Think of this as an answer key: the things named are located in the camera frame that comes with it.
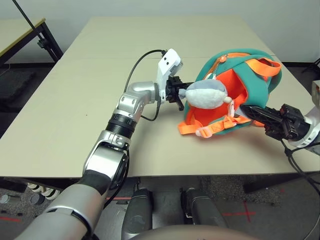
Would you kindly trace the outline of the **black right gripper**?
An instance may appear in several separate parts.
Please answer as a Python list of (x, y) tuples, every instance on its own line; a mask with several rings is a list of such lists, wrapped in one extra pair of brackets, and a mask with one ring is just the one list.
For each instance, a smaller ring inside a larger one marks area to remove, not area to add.
[(306, 122), (301, 111), (288, 104), (280, 110), (270, 107), (241, 106), (252, 120), (264, 124), (265, 134), (276, 140), (301, 140), (306, 135)]

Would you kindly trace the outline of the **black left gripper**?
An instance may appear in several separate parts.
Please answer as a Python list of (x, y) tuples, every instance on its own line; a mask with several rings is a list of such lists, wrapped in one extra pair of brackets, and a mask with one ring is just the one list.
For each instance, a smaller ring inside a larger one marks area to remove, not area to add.
[(179, 111), (184, 110), (184, 104), (179, 97), (180, 89), (187, 89), (193, 82), (183, 83), (179, 76), (169, 76), (165, 86), (165, 99), (169, 103), (176, 103)]

